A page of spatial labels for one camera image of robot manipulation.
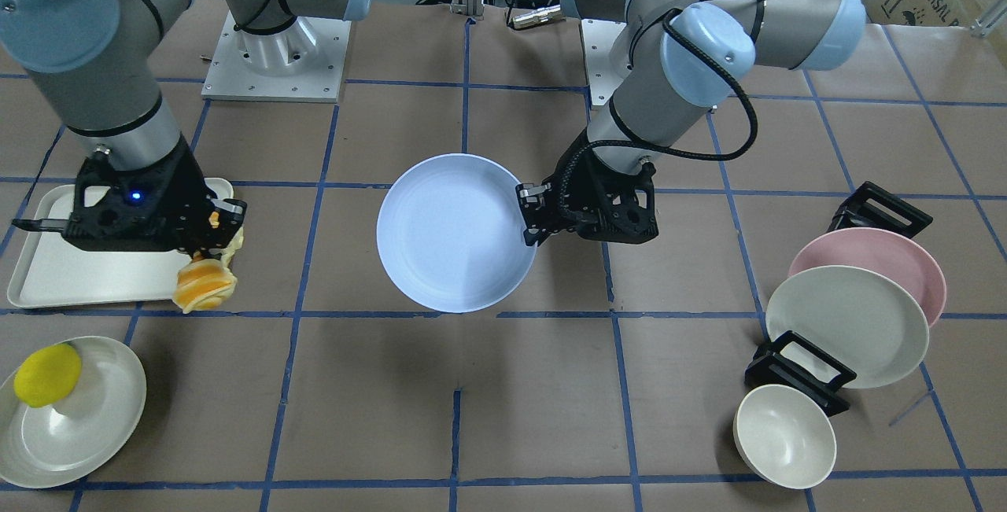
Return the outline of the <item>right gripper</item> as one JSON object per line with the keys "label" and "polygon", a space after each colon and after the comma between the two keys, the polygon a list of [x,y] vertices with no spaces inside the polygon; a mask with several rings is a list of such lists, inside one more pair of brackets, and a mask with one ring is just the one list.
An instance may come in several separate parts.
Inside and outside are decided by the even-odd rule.
{"label": "right gripper", "polygon": [[146,168],[117,171],[96,150],[76,176],[62,239],[89,252],[181,251],[223,255],[244,243],[247,203],[220,199],[186,139]]}

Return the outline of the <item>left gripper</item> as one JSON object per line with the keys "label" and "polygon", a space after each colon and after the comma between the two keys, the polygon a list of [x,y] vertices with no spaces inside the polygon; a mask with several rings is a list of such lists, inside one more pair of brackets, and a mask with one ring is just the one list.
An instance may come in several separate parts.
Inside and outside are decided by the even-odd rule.
{"label": "left gripper", "polygon": [[610,169],[585,142],[572,143],[550,182],[515,187],[526,228],[526,246],[537,247],[561,231],[581,238],[641,244],[658,236],[652,176],[655,166],[641,165],[635,175]]}

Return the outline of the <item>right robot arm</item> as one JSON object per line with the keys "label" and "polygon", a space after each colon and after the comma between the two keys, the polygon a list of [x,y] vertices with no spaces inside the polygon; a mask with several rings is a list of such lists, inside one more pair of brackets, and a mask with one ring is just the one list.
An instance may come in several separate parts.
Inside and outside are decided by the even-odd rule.
{"label": "right robot arm", "polygon": [[[2,46],[86,151],[66,219],[14,219],[90,252],[219,258],[247,204],[209,189],[149,57],[195,0],[2,0]],[[312,20],[363,20],[371,0],[226,0],[236,70],[327,71]]]}

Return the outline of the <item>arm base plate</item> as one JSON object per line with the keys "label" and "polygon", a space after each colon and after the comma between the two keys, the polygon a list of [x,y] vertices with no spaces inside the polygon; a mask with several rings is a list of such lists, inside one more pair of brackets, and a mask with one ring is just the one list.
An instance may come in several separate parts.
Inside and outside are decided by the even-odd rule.
{"label": "arm base plate", "polygon": [[276,35],[251,35],[227,15],[201,95],[215,101],[337,104],[352,22],[299,17]]}
{"label": "arm base plate", "polygon": [[609,103],[633,117],[657,118],[719,105],[730,86],[675,35],[657,25],[645,33],[630,65],[634,31],[625,22],[584,20],[585,70],[592,103]]}

